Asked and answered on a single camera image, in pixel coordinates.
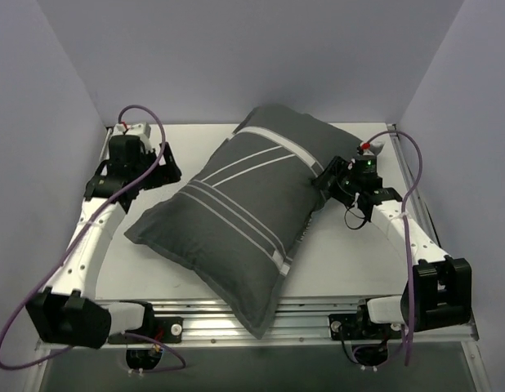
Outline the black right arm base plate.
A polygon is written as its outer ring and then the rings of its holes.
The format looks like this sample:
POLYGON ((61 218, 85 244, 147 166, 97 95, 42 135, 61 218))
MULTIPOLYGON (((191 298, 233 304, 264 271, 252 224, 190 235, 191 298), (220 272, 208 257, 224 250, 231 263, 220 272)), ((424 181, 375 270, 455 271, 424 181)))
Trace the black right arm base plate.
POLYGON ((328 316, 330 338, 333 341, 383 341, 399 340, 400 330, 389 324, 375 324, 365 316, 356 314, 330 314, 328 316))

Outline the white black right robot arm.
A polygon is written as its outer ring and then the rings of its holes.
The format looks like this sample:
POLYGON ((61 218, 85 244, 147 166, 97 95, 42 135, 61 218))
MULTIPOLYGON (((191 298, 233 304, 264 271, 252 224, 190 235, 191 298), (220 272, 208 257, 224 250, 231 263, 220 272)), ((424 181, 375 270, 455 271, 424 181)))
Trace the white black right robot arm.
POLYGON ((314 187, 345 207, 355 207, 364 223, 376 226, 407 265, 407 283, 400 296, 369 299, 354 319, 355 330, 374 336, 383 324, 405 325, 422 332, 468 323, 471 319, 470 264, 436 245, 409 215, 405 200, 384 187, 373 155, 350 160, 333 158, 314 187))

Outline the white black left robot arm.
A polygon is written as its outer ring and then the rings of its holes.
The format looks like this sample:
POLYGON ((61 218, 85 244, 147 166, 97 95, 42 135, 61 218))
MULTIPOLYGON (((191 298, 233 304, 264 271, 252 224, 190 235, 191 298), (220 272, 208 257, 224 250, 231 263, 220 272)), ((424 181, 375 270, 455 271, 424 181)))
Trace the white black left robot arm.
POLYGON ((61 266, 26 304, 45 343, 99 349, 125 332, 137 342, 155 334, 149 303, 96 302, 96 284, 109 245, 141 191, 177 183, 181 171, 168 142, 151 148, 147 136, 113 136, 108 157, 87 182, 82 211, 61 266))

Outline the grey striped pillowcase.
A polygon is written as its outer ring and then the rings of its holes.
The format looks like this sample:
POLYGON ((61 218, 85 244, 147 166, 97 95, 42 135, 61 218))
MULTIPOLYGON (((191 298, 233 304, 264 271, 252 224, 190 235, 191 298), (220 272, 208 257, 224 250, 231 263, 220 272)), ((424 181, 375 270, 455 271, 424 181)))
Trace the grey striped pillowcase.
POLYGON ((312 216, 312 185, 360 139, 283 105, 253 109, 203 169, 126 231, 132 243, 194 271, 226 304, 280 298, 312 216))

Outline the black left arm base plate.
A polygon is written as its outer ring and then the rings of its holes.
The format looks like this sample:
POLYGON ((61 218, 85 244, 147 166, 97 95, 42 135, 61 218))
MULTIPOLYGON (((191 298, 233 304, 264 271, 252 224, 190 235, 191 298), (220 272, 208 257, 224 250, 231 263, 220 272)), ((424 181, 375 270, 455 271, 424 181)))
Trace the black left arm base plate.
POLYGON ((129 330, 125 334, 119 333, 112 335, 108 338, 107 342, 111 345, 132 345, 144 342, 141 338, 129 336, 129 334, 136 334, 152 338, 166 344, 180 343, 182 340, 183 321, 184 319, 182 317, 177 316, 152 316, 149 320, 145 320, 141 327, 129 330))

